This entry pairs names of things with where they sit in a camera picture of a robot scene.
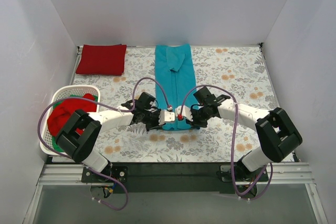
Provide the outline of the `teal t shirt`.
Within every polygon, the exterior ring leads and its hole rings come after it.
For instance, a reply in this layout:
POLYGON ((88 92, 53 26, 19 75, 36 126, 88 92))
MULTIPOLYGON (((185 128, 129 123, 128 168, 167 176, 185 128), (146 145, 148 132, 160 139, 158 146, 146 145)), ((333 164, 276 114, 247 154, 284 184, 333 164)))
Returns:
POLYGON ((154 63, 155 80, 163 87, 169 104, 175 110, 184 104, 190 107, 197 101, 189 91, 196 86, 192 52, 189 44, 157 45, 154 63))

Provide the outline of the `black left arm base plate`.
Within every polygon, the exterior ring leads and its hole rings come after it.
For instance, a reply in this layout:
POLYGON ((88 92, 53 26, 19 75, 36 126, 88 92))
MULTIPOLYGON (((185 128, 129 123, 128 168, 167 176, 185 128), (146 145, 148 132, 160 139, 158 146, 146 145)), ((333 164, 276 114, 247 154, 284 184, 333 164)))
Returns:
MULTIPOLYGON (((122 183, 128 179, 128 168, 126 166, 112 166, 105 168, 102 172, 106 176, 112 177, 122 183)), ((90 169, 84 167, 81 176, 82 183, 111 183, 110 179, 107 179, 101 175, 97 175, 90 169)))

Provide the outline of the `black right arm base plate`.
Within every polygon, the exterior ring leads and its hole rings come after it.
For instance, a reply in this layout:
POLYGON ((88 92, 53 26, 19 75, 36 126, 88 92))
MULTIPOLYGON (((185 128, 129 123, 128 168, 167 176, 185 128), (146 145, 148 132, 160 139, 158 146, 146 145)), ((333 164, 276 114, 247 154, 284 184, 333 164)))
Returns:
MULTIPOLYGON (((241 168, 234 164, 234 176, 236 182, 254 182, 257 176, 263 168, 259 168, 254 172, 250 172, 247 169, 241 168)), ((224 164, 220 166, 219 171, 216 172, 217 177, 223 182, 232 182, 232 169, 229 164, 224 164)), ((263 171, 261 177, 258 180, 259 182, 269 181, 269 176, 266 170, 263 171)))

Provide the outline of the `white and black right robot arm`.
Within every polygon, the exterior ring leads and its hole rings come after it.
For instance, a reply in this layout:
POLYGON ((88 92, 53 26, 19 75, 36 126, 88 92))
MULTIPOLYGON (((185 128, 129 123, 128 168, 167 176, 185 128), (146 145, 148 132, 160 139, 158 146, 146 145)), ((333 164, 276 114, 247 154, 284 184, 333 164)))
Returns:
POLYGON ((237 162, 232 157, 230 169, 225 172, 225 176, 246 181, 257 179, 258 170, 264 169, 269 163, 282 162, 302 144, 302 136, 282 108, 267 110, 241 104, 226 90, 216 97, 209 91, 208 85, 196 86, 189 93, 194 96, 197 104, 190 107, 182 104, 177 114, 179 120, 184 119, 195 128, 206 128, 208 120, 212 118, 232 120, 234 130, 242 125, 258 135, 260 146, 237 162))

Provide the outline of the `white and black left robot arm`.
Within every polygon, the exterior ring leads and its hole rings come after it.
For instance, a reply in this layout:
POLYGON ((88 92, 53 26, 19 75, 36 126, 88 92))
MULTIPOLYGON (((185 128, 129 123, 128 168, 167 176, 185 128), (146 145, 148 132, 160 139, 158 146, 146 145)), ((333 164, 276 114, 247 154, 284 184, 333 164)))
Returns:
POLYGON ((73 161, 90 167, 98 181, 106 182, 112 170, 109 161, 94 148, 99 134, 137 123, 143 123, 147 131, 161 128, 165 111, 153 106, 154 102, 155 97, 144 92, 134 102, 127 101, 116 110, 76 110, 55 137, 56 144, 73 161))

